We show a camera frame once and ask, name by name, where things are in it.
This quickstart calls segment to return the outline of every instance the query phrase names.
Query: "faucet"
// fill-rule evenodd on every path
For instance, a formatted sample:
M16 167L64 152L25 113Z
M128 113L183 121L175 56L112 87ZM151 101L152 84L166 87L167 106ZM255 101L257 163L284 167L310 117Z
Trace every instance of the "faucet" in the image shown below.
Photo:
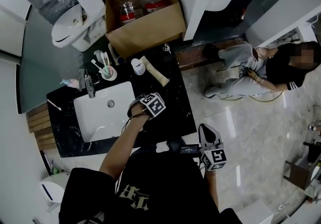
M79 72L79 89L87 89L89 98L95 98L96 96L96 92L94 89L94 85L98 84L100 82L99 80L99 75L97 74L91 74L91 76L96 76L96 80L94 80L94 78L92 78L89 75L89 72L86 69L80 69Z

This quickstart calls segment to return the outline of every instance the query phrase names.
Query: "sitting person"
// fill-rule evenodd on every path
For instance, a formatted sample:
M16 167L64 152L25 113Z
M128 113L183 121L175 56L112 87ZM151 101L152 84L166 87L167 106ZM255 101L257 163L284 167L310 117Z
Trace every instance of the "sitting person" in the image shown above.
M218 56L225 61L226 69L240 63L239 78L206 89L207 98L297 89L303 85L305 75L320 65L321 46L308 42L253 50L250 44L243 43L220 50Z

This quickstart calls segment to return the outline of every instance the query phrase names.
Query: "white sink basin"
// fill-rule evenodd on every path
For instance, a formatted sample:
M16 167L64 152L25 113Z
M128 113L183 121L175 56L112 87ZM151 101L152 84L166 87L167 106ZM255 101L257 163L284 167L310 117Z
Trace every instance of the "white sink basin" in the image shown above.
M74 100L76 116L84 142L119 137L128 120L129 105L135 100L130 82L84 95Z

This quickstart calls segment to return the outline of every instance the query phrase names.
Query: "tile floor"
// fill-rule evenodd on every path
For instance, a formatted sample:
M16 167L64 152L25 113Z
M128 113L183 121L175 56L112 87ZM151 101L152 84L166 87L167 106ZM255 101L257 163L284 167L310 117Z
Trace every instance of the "tile floor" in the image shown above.
M285 160L303 155L302 143L317 138L317 133L308 132L306 127L313 121L313 105L321 104L321 86L317 83L321 68L307 75L302 88L284 92L272 102L258 102L249 97L236 101L203 97L201 92L209 83L237 75L237 68L216 73L221 68L221 63L215 63L182 72L197 126L200 123L213 126L225 144L228 162L217 171L220 210L232 207L239 211L262 199L275 213L273 223L278 223L305 198L282 175ZM197 133L184 139L188 144L198 143ZM158 145L158 151L163 150L166 150L164 143ZM61 159L57 150L48 150L46 154L67 171L74 167L97 170L105 156Z

